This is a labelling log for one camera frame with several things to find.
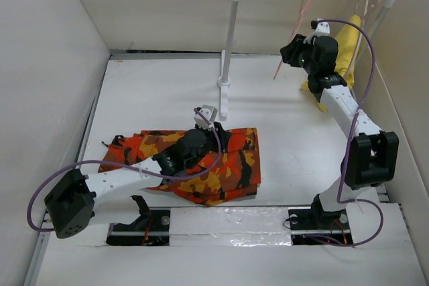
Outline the pink wire hanger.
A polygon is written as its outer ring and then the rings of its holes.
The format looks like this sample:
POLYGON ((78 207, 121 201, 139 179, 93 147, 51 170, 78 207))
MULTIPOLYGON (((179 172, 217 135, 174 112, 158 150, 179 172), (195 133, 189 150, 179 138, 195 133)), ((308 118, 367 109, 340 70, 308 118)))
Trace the pink wire hanger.
POLYGON ((302 0, 301 1, 300 9, 298 12, 298 18, 295 22, 294 28, 293 28, 286 44, 289 44, 294 39, 295 35, 298 33, 300 26, 302 25, 302 22, 304 20, 304 16, 308 12, 311 4, 312 4, 312 0, 302 0))

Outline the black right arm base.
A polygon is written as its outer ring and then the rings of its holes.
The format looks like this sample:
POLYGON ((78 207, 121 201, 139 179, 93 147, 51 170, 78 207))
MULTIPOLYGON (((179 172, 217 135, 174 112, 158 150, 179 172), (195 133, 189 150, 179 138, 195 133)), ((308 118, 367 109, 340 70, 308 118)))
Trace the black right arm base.
POLYGON ((293 245, 353 244, 347 211, 325 212, 316 198, 310 206, 289 207, 283 226, 293 245))

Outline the orange camouflage trousers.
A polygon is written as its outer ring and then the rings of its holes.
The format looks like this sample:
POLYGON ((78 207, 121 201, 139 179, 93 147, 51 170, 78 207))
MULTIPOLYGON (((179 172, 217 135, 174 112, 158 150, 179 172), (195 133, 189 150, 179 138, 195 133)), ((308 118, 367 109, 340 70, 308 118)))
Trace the orange camouflage trousers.
MULTIPOLYGON (((195 204, 216 206, 254 196, 261 183, 259 140, 256 128, 239 128, 231 134, 219 162, 206 174, 190 180, 161 183, 155 191, 173 192, 195 204)), ((142 130, 132 137, 117 135, 107 145, 104 161, 133 165, 175 144, 184 131, 142 130)))

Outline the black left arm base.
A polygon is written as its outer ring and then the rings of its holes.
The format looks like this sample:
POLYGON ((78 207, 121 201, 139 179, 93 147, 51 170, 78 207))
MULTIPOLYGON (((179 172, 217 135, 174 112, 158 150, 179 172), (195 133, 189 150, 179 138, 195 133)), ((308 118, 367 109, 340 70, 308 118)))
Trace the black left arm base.
POLYGON ((132 196, 139 216, 130 224, 110 224, 109 246, 168 246, 170 244, 170 208, 150 208, 142 196, 132 196))

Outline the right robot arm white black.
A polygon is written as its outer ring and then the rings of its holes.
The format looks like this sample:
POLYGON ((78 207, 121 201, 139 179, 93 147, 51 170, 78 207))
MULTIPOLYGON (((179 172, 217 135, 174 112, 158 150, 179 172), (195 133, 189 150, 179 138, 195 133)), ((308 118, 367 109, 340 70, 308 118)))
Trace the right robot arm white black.
POLYGON ((338 43, 330 36, 307 38, 301 34, 280 50, 285 64, 305 70, 310 92, 347 136, 340 178, 311 204, 310 220, 317 228, 331 224, 348 200, 391 181, 399 148, 398 136, 393 131, 383 131, 367 116, 345 79, 335 72, 338 52, 338 43))

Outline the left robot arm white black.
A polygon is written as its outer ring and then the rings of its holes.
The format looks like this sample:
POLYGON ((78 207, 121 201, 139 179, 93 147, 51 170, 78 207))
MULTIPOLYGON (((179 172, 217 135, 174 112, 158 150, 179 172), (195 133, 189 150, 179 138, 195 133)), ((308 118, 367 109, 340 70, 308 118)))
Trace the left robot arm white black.
POLYGON ((185 132, 169 148, 135 165, 118 163, 115 170, 91 175, 84 175, 79 169, 67 171, 44 198, 56 236, 70 238, 94 224, 106 202, 154 188, 164 180, 191 179, 187 171, 210 152, 222 154, 231 137, 230 131, 215 122, 207 128, 195 127, 185 132))

